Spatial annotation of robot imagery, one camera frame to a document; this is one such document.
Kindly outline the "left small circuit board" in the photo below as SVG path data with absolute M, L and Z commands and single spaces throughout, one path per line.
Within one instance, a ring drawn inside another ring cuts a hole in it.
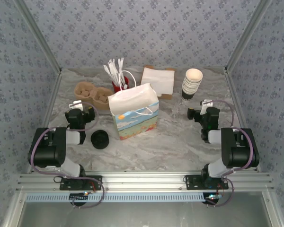
M 69 201 L 73 201 L 73 202 L 87 201 L 88 198 L 89 198 L 89 195 L 83 192 L 69 194 Z

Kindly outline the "aluminium mounting rail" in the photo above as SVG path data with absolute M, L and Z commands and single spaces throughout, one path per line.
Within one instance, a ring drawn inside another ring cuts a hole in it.
M 108 192 L 183 192 L 185 175 L 200 175 L 200 171 L 90 171 L 87 175 L 103 176 Z M 243 170 L 228 176 L 235 192 L 262 192 L 275 189 L 269 173 Z M 15 188 L 23 192 L 58 192 L 59 184 L 51 175 L 21 174 Z

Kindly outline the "grey metal panel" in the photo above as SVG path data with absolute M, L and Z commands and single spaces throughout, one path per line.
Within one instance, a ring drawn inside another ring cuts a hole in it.
M 272 227 L 260 198 L 221 208 L 198 202 L 103 203 L 77 210 L 68 203 L 27 203 L 18 227 Z

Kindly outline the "aluminium right table rail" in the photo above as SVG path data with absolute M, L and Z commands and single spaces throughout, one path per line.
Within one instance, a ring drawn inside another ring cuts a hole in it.
M 226 77 L 227 84 L 228 84 L 229 89 L 230 89 L 231 97 L 232 97 L 232 100 L 233 100 L 233 103 L 234 103 L 235 113 L 236 113 L 236 116 L 237 116 L 238 122 L 239 122 L 239 126 L 237 126 L 236 124 L 233 124 L 232 128 L 235 131 L 239 132 L 240 135 L 238 136 L 238 140 L 243 142 L 243 145 L 247 145 L 247 147 L 244 148 L 244 150 L 245 150 L 244 156 L 247 157 L 247 163 L 243 167 L 235 168 L 235 172 L 236 172 L 236 171 L 239 171 L 239 170 L 242 170 L 242 169 L 247 169 L 247 168 L 251 167 L 251 161 L 253 160 L 253 156 L 256 156 L 256 155 L 253 155 L 254 150 L 252 148 L 252 141 L 254 141 L 254 140 L 253 140 L 253 138 L 250 139 L 249 135 L 244 131 L 244 129 L 247 128 L 247 123 L 246 123 L 246 120 L 245 120 L 245 117 L 244 117 L 244 114 L 243 114 L 243 110 L 241 108 L 239 98 L 237 96 L 236 89 L 235 89 L 234 83 L 232 81 L 231 75 L 227 71 L 225 72 L 225 77 Z

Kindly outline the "aluminium left table rail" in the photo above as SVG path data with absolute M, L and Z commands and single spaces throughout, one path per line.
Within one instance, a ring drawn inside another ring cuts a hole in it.
M 42 122 L 42 127 L 48 127 L 48 125 L 49 125 L 50 117 L 51 117 L 53 106 L 54 106 L 56 96 L 57 96 L 57 93 L 58 93 L 58 90 L 59 90 L 61 79 L 62 79 L 61 78 L 61 72 L 58 72 L 54 86 L 53 86 L 53 89 L 52 89 L 52 92 L 51 92 L 51 95 L 50 95 L 50 98 L 49 98 L 49 101 L 48 101 L 48 106 L 47 106 L 45 116 L 44 116 L 44 119 L 43 119 L 43 122 Z

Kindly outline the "right small circuit board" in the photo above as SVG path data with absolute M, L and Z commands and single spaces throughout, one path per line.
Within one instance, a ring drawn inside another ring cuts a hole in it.
M 204 204 L 216 205 L 220 198 L 222 198 L 220 194 L 204 193 Z

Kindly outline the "aluminium right corner post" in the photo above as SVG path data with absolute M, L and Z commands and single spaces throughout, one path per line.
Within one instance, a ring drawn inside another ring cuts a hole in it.
M 234 69 L 271 2 L 272 0 L 259 0 L 259 3 L 252 13 L 242 35 L 240 36 L 232 54 L 230 55 L 227 64 L 225 65 L 226 73 L 230 74 Z

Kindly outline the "black plastic cup lid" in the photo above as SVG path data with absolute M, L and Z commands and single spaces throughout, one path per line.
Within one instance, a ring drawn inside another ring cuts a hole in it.
M 106 148 L 107 146 L 109 145 L 109 141 L 108 142 L 106 142 L 105 144 L 102 144 L 102 145 L 93 145 L 94 146 L 94 148 L 96 148 L 96 149 L 104 149 L 104 148 Z
M 108 134 L 104 130 L 94 131 L 90 137 L 93 145 L 102 145 L 109 141 Z

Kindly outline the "aluminium corner post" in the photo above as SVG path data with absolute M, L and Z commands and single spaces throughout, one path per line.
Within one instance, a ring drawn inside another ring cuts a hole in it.
M 28 25 L 30 31 L 32 32 L 33 36 L 35 37 L 37 43 L 40 45 L 43 53 L 45 54 L 49 64 L 53 68 L 53 70 L 59 74 L 61 69 L 60 66 L 50 49 L 48 43 L 46 42 L 45 37 L 43 36 L 40 28 L 38 27 L 33 14 L 30 12 L 28 6 L 26 5 L 25 0 L 13 0 L 16 7 L 18 8 L 20 14 L 22 15 L 23 19 L 25 20 L 26 24 Z
M 272 0 L 259 0 L 259 3 L 252 13 L 242 35 L 240 36 L 232 54 L 230 55 L 227 64 L 225 65 L 226 73 L 230 74 L 234 69 L 271 2 Z

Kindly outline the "printed paper bag with handles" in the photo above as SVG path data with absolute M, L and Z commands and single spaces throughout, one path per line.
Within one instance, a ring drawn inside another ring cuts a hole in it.
M 120 140 L 157 127 L 159 100 L 149 83 L 121 88 L 108 97 L 108 103 Z

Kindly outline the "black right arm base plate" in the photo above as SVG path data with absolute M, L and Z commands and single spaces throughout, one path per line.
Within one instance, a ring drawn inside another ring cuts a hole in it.
M 218 190 L 228 189 L 228 183 L 220 178 L 203 178 L 201 175 L 185 175 L 183 178 L 187 190 Z

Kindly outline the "small circuit board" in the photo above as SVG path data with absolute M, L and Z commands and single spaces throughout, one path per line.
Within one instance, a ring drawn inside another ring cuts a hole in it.
M 204 193 L 204 204 L 216 205 L 220 198 L 222 198 L 220 194 Z
M 87 201 L 88 198 L 89 198 L 89 195 L 83 192 L 69 194 L 69 201 L 73 201 L 73 202 Z

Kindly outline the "aluminium table rail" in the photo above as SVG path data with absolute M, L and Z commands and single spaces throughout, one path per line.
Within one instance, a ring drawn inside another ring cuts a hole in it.
M 225 72 L 225 77 L 226 77 L 227 84 L 228 84 L 229 89 L 230 89 L 231 97 L 232 97 L 232 100 L 233 100 L 233 103 L 234 103 L 235 113 L 236 113 L 236 116 L 237 116 L 238 122 L 239 122 L 239 126 L 237 126 L 236 124 L 233 124 L 232 128 L 235 131 L 239 132 L 240 135 L 238 136 L 238 140 L 243 142 L 243 145 L 247 145 L 247 147 L 244 148 L 244 150 L 245 150 L 244 156 L 247 157 L 247 163 L 243 167 L 235 168 L 235 172 L 236 172 L 236 171 L 239 171 L 239 170 L 242 170 L 242 169 L 247 169 L 247 168 L 251 167 L 251 161 L 253 160 L 253 156 L 256 156 L 256 155 L 253 155 L 254 150 L 252 148 L 252 141 L 254 141 L 254 140 L 253 140 L 253 138 L 250 139 L 249 135 L 244 131 L 244 129 L 247 128 L 247 123 L 246 123 L 246 120 L 245 120 L 245 117 L 244 117 L 244 114 L 243 114 L 243 110 L 241 108 L 239 98 L 237 96 L 236 89 L 235 89 L 234 83 L 232 81 L 231 75 L 227 71 Z
M 50 117 L 51 117 L 53 106 L 54 106 L 56 96 L 57 96 L 57 93 L 58 93 L 58 90 L 59 90 L 61 79 L 62 79 L 61 78 L 61 72 L 58 72 L 54 86 L 53 86 L 53 89 L 52 89 L 52 92 L 51 92 L 51 95 L 50 95 L 50 98 L 49 98 L 49 101 L 48 101 L 48 106 L 47 106 L 45 116 L 44 116 L 44 119 L 43 119 L 43 122 L 42 122 L 42 127 L 48 127 L 48 125 L 49 125 Z

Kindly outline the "aluminium left corner post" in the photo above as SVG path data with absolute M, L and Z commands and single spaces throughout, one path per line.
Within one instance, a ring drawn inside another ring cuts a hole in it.
M 18 8 L 20 14 L 22 15 L 23 19 L 25 20 L 26 24 L 28 25 L 30 31 L 32 32 L 33 36 L 35 37 L 37 43 L 40 45 L 43 53 L 45 54 L 49 64 L 53 68 L 53 70 L 59 74 L 61 69 L 60 66 L 50 49 L 48 43 L 46 42 L 45 37 L 43 36 L 40 28 L 38 27 L 33 14 L 30 12 L 28 6 L 26 5 L 25 0 L 13 0 L 16 7 Z

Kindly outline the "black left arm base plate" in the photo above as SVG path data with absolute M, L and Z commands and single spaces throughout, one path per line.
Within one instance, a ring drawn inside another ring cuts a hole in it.
M 100 191 L 102 190 L 101 175 L 87 175 L 88 179 L 67 179 L 62 178 L 59 182 L 61 191 Z

